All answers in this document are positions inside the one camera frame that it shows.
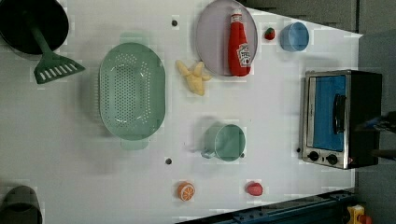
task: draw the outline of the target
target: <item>yellow object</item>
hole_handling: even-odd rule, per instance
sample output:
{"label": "yellow object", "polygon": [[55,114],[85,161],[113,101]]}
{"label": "yellow object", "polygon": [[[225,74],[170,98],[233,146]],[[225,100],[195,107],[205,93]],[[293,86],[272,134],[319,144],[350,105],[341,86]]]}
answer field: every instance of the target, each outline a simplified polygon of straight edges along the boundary
{"label": "yellow object", "polygon": [[364,215],[364,208],[360,205],[355,205],[353,207],[348,207],[347,210],[350,214],[350,220],[347,224],[362,224],[358,221],[359,216]]}
{"label": "yellow object", "polygon": [[195,94],[205,95],[204,81],[210,80],[212,76],[203,71],[204,63],[198,63],[192,71],[180,60],[176,61],[176,65],[180,74],[186,78],[190,90]]}

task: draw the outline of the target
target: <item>toaster oven knob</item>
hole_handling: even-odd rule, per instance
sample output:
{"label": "toaster oven knob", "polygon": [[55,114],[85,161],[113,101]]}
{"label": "toaster oven knob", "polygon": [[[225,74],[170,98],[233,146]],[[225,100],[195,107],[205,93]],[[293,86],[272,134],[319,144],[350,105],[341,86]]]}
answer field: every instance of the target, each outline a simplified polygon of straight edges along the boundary
{"label": "toaster oven knob", "polygon": [[329,155],[328,157],[326,157],[326,160],[329,162],[329,164],[331,165],[335,165],[338,162],[338,159],[335,155]]}
{"label": "toaster oven knob", "polygon": [[319,159],[319,154],[316,151],[311,151],[308,158],[311,159],[311,161],[317,161]]}

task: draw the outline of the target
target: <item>green spatula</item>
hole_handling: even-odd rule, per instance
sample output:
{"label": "green spatula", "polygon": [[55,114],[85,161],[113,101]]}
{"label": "green spatula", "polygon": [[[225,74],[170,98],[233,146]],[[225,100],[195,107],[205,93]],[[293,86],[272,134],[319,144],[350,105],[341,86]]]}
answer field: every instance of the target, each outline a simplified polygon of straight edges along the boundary
{"label": "green spatula", "polygon": [[37,26],[35,18],[27,11],[23,11],[22,14],[35,38],[35,42],[43,52],[41,61],[35,68],[35,80],[37,84],[44,84],[85,70],[79,63],[52,52],[45,37]]}

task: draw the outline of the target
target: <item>plate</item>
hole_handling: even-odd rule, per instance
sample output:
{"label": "plate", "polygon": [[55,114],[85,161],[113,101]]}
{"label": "plate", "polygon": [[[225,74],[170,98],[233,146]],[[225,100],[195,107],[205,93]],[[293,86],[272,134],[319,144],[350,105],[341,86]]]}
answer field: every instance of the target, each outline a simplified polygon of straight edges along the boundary
{"label": "plate", "polygon": [[165,70],[146,46],[112,49],[100,68],[100,112],[108,130],[125,140],[154,134],[165,117]]}
{"label": "plate", "polygon": [[231,76],[228,66],[228,41],[233,10],[242,11],[247,43],[252,60],[257,51],[256,24],[248,10],[234,0],[217,0],[206,7],[198,20],[195,45],[205,67],[211,72]]}

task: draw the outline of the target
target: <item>mug handle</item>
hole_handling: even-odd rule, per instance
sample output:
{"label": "mug handle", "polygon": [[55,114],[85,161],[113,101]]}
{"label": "mug handle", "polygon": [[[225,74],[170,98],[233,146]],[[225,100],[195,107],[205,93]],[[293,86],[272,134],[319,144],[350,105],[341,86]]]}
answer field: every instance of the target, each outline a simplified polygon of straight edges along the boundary
{"label": "mug handle", "polygon": [[207,159],[211,159],[213,157],[215,157],[215,152],[210,152],[210,150],[205,150],[203,152],[201,152],[201,156]]}

